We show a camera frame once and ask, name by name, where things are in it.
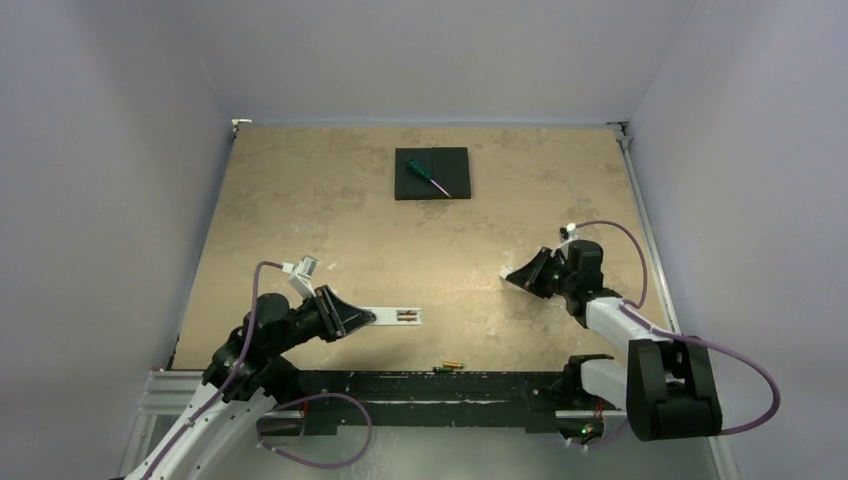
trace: green screwdriver handle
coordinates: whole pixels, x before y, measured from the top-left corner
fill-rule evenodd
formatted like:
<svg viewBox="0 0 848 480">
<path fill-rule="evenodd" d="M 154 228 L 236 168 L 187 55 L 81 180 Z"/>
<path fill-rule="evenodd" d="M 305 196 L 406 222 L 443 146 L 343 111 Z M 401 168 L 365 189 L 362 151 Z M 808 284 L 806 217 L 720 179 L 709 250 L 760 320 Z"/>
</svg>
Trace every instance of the green screwdriver handle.
<svg viewBox="0 0 848 480">
<path fill-rule="evenodd" d="M 418 162 L 411 158 L 406 161 L 406 166 L 409 167 L 410 170 L 415 172 L 416 175 L 419 175 L 421 178 L 427 180 L 428 182 L 433 179 L 433 175 L 430 174 L 430 172 L 425 170 L 424 167 L 419 165 Z"/>
</svg>

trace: gray wall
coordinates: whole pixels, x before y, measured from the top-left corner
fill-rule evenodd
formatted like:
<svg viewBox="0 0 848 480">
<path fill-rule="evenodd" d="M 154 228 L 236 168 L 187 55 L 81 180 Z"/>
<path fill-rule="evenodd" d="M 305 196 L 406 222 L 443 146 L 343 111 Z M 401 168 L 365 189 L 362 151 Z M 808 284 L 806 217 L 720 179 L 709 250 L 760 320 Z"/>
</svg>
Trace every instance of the gray wall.
<svg viewBox="0 0 848 480">
<path fill-rule="evenodd" d="M 783 407 L 731 439 L 745 478 L 848 471 L 848 3 L 703 0 L 633 118 L 680 323 L 761 361 Z M 767 406 L 720 361 L 728 424 Z"/>
<path fill-rule="evenodd" d="M 228 117 L 166 1 L 0 2 L 0 478 L 110 478 Z"/>
<path fill-rule="evenodd" d="M 189 0 L 228 113 L 287 122 L 630 118 L 693 0 Z"/>
</svg>

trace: black box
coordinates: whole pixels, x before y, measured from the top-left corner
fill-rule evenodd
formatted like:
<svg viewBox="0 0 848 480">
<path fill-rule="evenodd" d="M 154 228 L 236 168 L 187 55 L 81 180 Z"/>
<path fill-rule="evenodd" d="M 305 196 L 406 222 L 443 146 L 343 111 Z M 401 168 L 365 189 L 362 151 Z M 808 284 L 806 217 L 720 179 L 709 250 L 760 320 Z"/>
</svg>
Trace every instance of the black box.
<svg viewBox="0 0 848 480">
<path fill-rule="evenodd" d="M 453 199 L 471 198 L 471 172 L 465 147 L 395 149 L 395 200 L 447 199 L 435 185 L 410 170 L 409 159 L 424 167 Z"/>
</svg>

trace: table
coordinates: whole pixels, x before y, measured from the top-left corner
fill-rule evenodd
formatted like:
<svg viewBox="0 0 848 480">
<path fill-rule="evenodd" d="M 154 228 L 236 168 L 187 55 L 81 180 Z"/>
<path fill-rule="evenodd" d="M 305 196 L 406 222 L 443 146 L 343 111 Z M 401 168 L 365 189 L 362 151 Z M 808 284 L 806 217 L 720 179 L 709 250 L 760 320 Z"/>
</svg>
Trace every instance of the table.
<svg viewBox="0 0 848 480">
<path fill-rule="evenodd" d="M 394 149 L 466 146 L 472 199 L 396 202 Z M 422 326 L 368 327 L 285 356 L 301 369 L 560 370 L 570 355 L 617 354 L 584 330 L 561 298 L 541 300 L 498 277 L 568 222 L 609 219 L 644 234 L 614 134 L 575 128 L 315 128 L 242 125 L 188 302 L 175 368 L 203 369 L 250 308 L 263 259 L 320 260 L 313 285 L 358 306 L 423 308 Z M 634 298 L 641 267 L 609 227 L 608 285 Z M 643 312 L 665 326 L 652 276 Z M 261 292 L 300 297 L 279 271 Z"/>
</svg>

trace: white wall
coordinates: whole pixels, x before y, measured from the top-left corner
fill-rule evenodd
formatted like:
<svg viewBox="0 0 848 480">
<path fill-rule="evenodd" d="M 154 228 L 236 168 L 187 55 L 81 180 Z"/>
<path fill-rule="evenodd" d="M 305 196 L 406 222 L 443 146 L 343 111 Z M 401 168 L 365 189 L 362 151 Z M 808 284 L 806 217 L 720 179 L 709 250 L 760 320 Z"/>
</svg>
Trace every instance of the white wall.
<svg viewBox="0 0 848 480">
<path fill-rule="evenodd" d="M 848 3 L 699 1 L 632 122 L 680 323 L 777 378 L 731 439 L 745 478 L 848 471 Z M 727 424 L 762 381 L 721 361 Z"/>
<path fill-rule="evenodd" d="M 166 1 L 0 2 L 0 478 L 117 473 L 231 135 Z"/>
<path fill-rule="evenodd" d="M 190 0 L 228 113 L 286 122 L 630 118 L 693 0 Z"/>
</svg>

